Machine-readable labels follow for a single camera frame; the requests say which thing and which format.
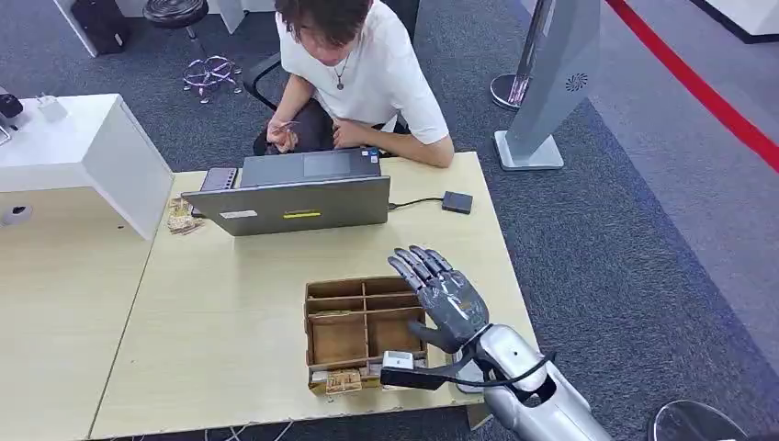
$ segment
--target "laptop touchpad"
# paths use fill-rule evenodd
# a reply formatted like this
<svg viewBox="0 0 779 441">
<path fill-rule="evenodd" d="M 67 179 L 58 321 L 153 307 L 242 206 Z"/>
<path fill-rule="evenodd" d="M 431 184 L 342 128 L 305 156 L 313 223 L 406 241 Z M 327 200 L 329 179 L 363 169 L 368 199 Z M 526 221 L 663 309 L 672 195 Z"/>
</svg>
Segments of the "laptop touchpad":
<svg viewBox="0 0 779 441">
<path fill-rule="evenodd" d="M 303 158 L 303 175 L 347 175 L 351 170 L 348 154 L 307 154 Z"/>
</svg>

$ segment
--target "gray floor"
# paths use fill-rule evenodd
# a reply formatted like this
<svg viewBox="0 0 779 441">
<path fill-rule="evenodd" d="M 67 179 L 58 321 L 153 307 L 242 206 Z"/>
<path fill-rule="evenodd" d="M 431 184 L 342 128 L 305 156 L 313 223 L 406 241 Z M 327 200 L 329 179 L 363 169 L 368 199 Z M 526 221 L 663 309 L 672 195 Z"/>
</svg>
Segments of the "gray floor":
<svg viewBox="0 0 779 441">
<path fill-rule="evenodd" d="M 479 153 L 539 343 L 559 351 L 561 370 L 596 417 L 617 440 L 641 439 L 653 410 L 690 398 L 721 408 L 752 433 L 779 430 L 775 372 L 589 101 L 556 133 L 565 169 L 500 170 L 490 134 L 511 115 L 492 105 L 486 88 L 514 67 L 516 54 L 506 48 L 518 47 L 527 25 L 519 2 L 422 3 L 416 47 L 423 69 L 458 149 Z M 238 164 L 249 154 L 267 112 L 248 96 L 225 91 L 202 107 L 179 91 L 177 67 L 191 58 L 181 33 L 137 22 L 127 53 L 91 60 L 74 38 L 60 37 L 69 31 L 53 9 L 21 0 L 6 7 L 10 22 L 39 26 L 0 29 L 0 41 L 14 35 L 13 46 L 0 51 L 0 84 L 22 96 L 120 92 L 175 170 Z M 232 37 L 218 17 L 198 28 L 208 47 L 241 62 L 273 49 L 267 16 L 250 15 Z M 281 428 L 251 428 L 243 439 L 271 440 Z M 299 423 L 286 437 L 323 438 L 511 439 L 496 424 L 469 433 L 460 409 Z"/>
<path fill-rule="evenodd" d="M 745 45 L 690 2 L 630 4 L 739 112 L 779 140 L 779 43 Z M 602 16 L 602 65 L 591 100 L 779 370 L 779 174 L 689 94 L 611 8 Z"/>
</svg>

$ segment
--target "logo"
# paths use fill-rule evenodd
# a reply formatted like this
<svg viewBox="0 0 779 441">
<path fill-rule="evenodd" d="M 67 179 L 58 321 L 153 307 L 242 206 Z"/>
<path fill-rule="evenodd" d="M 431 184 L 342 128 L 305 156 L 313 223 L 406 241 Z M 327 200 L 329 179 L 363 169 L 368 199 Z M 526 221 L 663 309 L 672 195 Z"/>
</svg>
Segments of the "logo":
<svg viewBox="0 0 779 441">
<path fill-rule="evenodd" d="M 582 90 L 590 80 L 587 73 L 575 73 L 565 82 L 565 90 L 569 92 L 578 92 Z"/>
</svg>

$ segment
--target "black chair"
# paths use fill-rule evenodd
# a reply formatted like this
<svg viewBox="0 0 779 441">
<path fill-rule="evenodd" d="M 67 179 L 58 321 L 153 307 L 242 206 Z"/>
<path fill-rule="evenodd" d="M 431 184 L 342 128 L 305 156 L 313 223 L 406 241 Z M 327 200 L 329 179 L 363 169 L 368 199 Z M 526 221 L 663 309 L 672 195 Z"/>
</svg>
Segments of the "black chair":
<svg viewBox="0 0 779 441">
<path fill-rule="evenodd" d="M 416 30 L 416 19 L 419 14 L 419 1 L 420 0 L 383 0 L 384 3 L 389 6 L 398 18 L 405 25 L 406 30 L 409 32 L 409 37 L 412 40 L 414 38 L 414 32 Z M 266 75 L 281 65 L 281 54 L 275 53 L 258 63 L 243 76 L 243 88 L 246 89 L 252 96 L 259 99 L 271 110 L 276 111 L 277 105 L 271 102 L 268 98 L 263 96 L 257 86 L 260 80 Z"/>
<path fill-rule="evenodd" d="M 157 28 L 185 28 L 189 39 L 198 48 L 201 58 L 191 62 L 184 70 L 184 90 L 192 87 L 198 89 L 200 103 L 207 104 L 210 98 L 206 92 L 223 82 L 233 86 L 233 93 L 240 94 L 242 89 L 232 78 L 240 74 L 234 62 L 221 56 L 209 57 L 203 43 L 198 39 L 192 25 L 198 23 L 209 13 L 209 3 L 206 0 L 149 0 L 143 7 L 143 16 Z"/>
</svg>

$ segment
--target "charger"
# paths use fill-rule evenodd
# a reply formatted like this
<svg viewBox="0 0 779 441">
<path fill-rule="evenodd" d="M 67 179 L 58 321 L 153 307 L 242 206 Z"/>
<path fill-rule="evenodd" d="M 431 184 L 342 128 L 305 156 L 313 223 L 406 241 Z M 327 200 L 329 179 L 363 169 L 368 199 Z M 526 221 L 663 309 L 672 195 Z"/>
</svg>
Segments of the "charger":
<svg viewBox="0 0 779 441">
<path fill-rule="evenodd" d="M 455 213 L 470 214 L 470 208 L 473 206 L 473 197 L 454 191 L 444 193 L 444 200 L 441 201 L 441 208 Z"/>
<path fill-rule="evenodd" d="M 455 193 L 454 191 L 447 191 L 446 193 L 444 193 L 443 198 L 416 199 L 411 202 L 406 202 L 404 204 L 395 204 L 390 202 L 389 211 L 394 211 L 401 207 L 408 207 L 410 205 L 418 204 L 420 202 L 431 202 L 431 201 L 440 201 L 442 209 L 446 211 L 454 211 L 455 213 L 460 213 L 460 214 L 470 214 L 470 209 L 471 206 L 473 205 L 472 196 L 463 193 Z"/>
</svg>

